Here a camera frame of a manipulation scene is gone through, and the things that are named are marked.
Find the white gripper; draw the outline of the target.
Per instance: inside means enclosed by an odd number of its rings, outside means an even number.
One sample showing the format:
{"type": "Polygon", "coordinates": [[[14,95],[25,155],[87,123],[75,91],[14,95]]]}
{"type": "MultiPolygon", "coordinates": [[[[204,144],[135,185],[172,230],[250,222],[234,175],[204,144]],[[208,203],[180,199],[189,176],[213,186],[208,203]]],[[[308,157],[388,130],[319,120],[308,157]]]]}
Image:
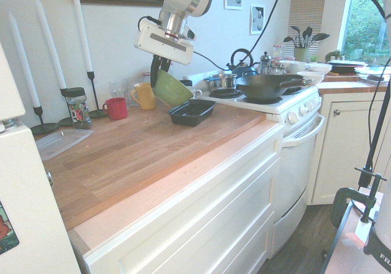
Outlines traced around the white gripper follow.
{"type": "Polygon", "coordinates": [[[140,30],[136,34],[134,46],[155,54],[150,67],[150,85],[154,88],[158,79],[158,70],[169,71],[171,60],[188,65],[193,54],[193,45],[179,38],[175,41],[166,36],[164,30],[148,20],[141,20],[140,30]]]}

